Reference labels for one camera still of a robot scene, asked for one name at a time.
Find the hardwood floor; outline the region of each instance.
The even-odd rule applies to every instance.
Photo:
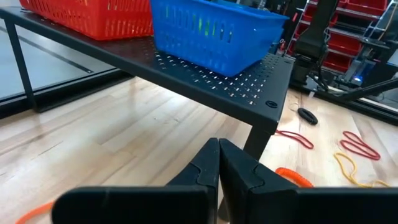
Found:
[[[294,103],[312,111],[302,121]],[[333,157],[343,131],[360,134],[380,161],[347,152],[357,179],[398,186],[398,128],[316,98],[290,91],[280,130],[300,132],[314,150],[271,138],[261,162],[286,167],[315,186],[352,186]],[[211,137],[243,147],[250,126],[140,78],[42,114],[27,111],[0,120],[0,223],[82,185],[164,185]],[[349,163],[344,161],[347,169]],[[48,216],[34,220],[48,223]]]

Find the orange coiled cord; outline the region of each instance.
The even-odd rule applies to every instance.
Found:
[[[286,178],[287,180],[292,181],[299,187],[313,187],[311,182],[309,182],[306,178],[302,177],[300,174],[290,169],[280,167],[275,171],[275,173],[280,175],[281,177]]]
[[[54,202],[49,202],[40,207],[37,207],[37,208],[29,211],[28,213],[26,213],[23,217],[20,217],[20,219],[18,219],[16,224],[25,224],[31,218],[34,218],[38,215],[42,215],[42,214],[45,214],[45,213],[51,211],[53,206],[54,206]]]

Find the yellow string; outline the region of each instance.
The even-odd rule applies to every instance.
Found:
[[[349,160],[349,161],[352,163],[352,165],[353,165],[353,167],[354,167],[354,170],[353,170],[353,172],[352,172],[350,175],[347,174],[347,171],[345,170],[345,168],[344,168],[344,166],[343,166],[343,163],[342,163],[341,160],[338,158],[338,156],[343,156],[344,158],[346,158],[347,160]],[[334,153],[334,157],[336,158],[337,162],[339,163],[343,175],[344,175],[351,183],[353,183],[353,184],[355,184],[355,185],[357,185],[357,186],[359,186],[359,187],[374,187],[376,184],[381,184],[381,185],[384,185],[384,186],[386,186],[386,187],[391,187],[390,185],[388,185],[387,183],[385,183],[384,181],[381,181],[381,180],[375,180],[374,182],[372,182],[372,184],[360,184],[360,183],[358,183],[358,181],[356,181],[356,179],[355,179],[355,177],[354,177],[354,175],[356,174],[356,164],[355,164],[354,160],[352,160],[352,158],[350,158],[349,156],[347,156],[346,154],[344,154],[344,153],[342,153],[342,152],[336,152],[336,153]]]

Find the black metal table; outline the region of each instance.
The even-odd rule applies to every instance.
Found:
[[[288,58],[268,55],[236,77],[226,78],[156,51],[152,37],[99,42],[19,7],[0,9],[0,17],[6,23],[32,104],[32,87],[15,25],[252,125],[244,150],[256,159],[276,131],[293,66]]]

